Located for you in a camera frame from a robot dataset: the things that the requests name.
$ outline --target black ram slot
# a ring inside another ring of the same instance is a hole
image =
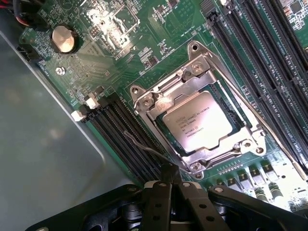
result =
[[[237,49],[232,43],[232,39],[230,38],[229,33],[226,31],[223,23],[218,17],[219,15],[217,12],[213,12],[207,16],[207,21],[211,27],[212,32],[219,40],[233,65],[236,67],[237,72],[241,76],[244,84],[248,88],[255,102],[258,104],[258,108],[266,118],[268,124],[272,127],[279,140],[282,142],[283,146],[287,148],[287,150],[293,155],[297,162],[299,162],[304,168],[302,159],[299,155],[297,155],[298,151],[292,143],[292,138],[286,134],[285,128],[277,118],[275,112],[273,112],[271,104],[269,104],[266,97],[263,95],[262,90],[259,88],[258,82],[255,80],[255,78],[250,77],[252,73],[250,73],[250,70],[245,65],[245,61],[242,59],[242,57],[238,55]]]
[[[99,102],[102,106],[93,110],[85,122],[93,124],[136,179],[142,183],[158,180],[162,161],[150,152],[137,147],[124,135],[124,131],[128,131],[142,145],[162,153],[158,144],[155,145],[156,142],[116,94],[101,98]]]
[[[299,87],[299,84],[294,77],[290,66],[280,53],[279,47],[277,46],[277,43],[274,42],[274,39],[270,34],[268,27],[265,26],[266,24],[261,17],[259,10],[257,9],[255,4],[251,4],[246,1],[243,2],[243,9],[244,13],[247,16],[247,19],[254,28],[255,33],[258,35],[263,46],[266,48],[271,61],[278,70],[283,82],[289,89],[290,95],[292,96],[294,102],[301,111],[301,115],[303,115],[306,121],[306,119],[308,118],[308,101],[306,100],[305,93],[303,89]],[[303,78],[303,82],[307,85],[305,77]]]
[[[268,17],[271,19],[273,25],[275,26],[283,42],[283,46],[291,55],[293,62],[295,62],[296,66],[300,68],[303,73],[305,73],[308,71],[307,55],[300,45],[300,42],[298,41],[288,19],[286,18],[280,1],[260,0],[260,2],[268,13]]]
[[[291,109],[291,106],[289,105],[288,101],[284,98],[284,96],[279,90],[276,90],[279,89],[280,86],[277,85],[277,83],[275,83],[275,81],[272,80],[269,67],[263,62],[262,56],[259,54],[254,41],[251,39],[249,33],[246,31],[240,17],[237,14],[237,11],[234,11],[233,13],[226,15],[226,18],[231,27],[233,28],[234,33],[240,39],[241,44],[243,45],[245,51],[247,52],[248,57],[252,61],[259,76],[261,77],[265,86],[271,93],[274,104],[276,106],[278,105],[283,106],[282,108],[279,107],[279,110],[283,115],[284,120],[290,126],[290,129],[292,129],[291,130],[292,133],[294,135],[298,134],[298,132],[301,133],[301,135],[296,136],[296,140],[301,144],[302,150],[305,153],[308,153],[308,147],[307,147],[308,137],[301,128],[300,122],[296,117],[294,111]]]

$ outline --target motherboard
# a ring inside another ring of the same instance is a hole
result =
[[[18,50],[137,184],[171,162],[205,189],[308,207],[285,154],[308,173],[308,0],[46,0],[38,14],[47,27]]]

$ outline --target green circuit board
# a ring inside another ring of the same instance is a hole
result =
[[[130,87],[139,85],[148,89],[187,62],[187,44],[191,40],[199,41],[217,54],[245,93],[244,82],[235,66],[206,24],[200,8],[202,2],[203,0],[46,0],[39,14],[51,29],[39,32],[27,28],[20,37],[20,43],[30,44],[39,53],[42,57],[42,61],[38,63],[40,69],[74,109],[84,104],[84,98],[88,94],[103,86],[103,95],[116,93],[133,112]],[[305,1],[299,2],[302,10],[298,14],[291,14],[289,19],[305,48],[308,47],[308,6],[304,4]],[[69,25],[77,32],[79,49],[76,53],[59,54],[54,51],[50,37],[52,28],[57,25]],[[240,44],[238,49],[239,52],[244,52]],[[60,66],[66,70],[63,76],[56,73],[56,68]],[[298,118],[301,125],[307,127],[300,114]],[[91,124],[88,126],[129,173],[129,169],[96,129]],[[265,157],[245,154],[206,171],[199,183],[207,188],[218,182],[226,182],[237,176],[241,170],[249,167],[260,169],[265,163],[271,163],[276,166],[279,176],[277,184],[292,201],[291,209],[308,206],[300,203],[307,196],[307,191],[300,196],[298,194],[298,188],[305,188],[306,184],[292,169],[271,137],[268,136],[266,142]],[[186,180],[196,180],[186,174],[183,177]],[[246,193],[253,195],[254,191],[247,190]]]

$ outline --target cpu socket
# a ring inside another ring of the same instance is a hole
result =
[[[264,155],[262,127],[210,64],[233,81],[220,59],[198,41],[187,50],[189,61],[150,89],[131,86],[135,114],[197,179],[247,152]]]

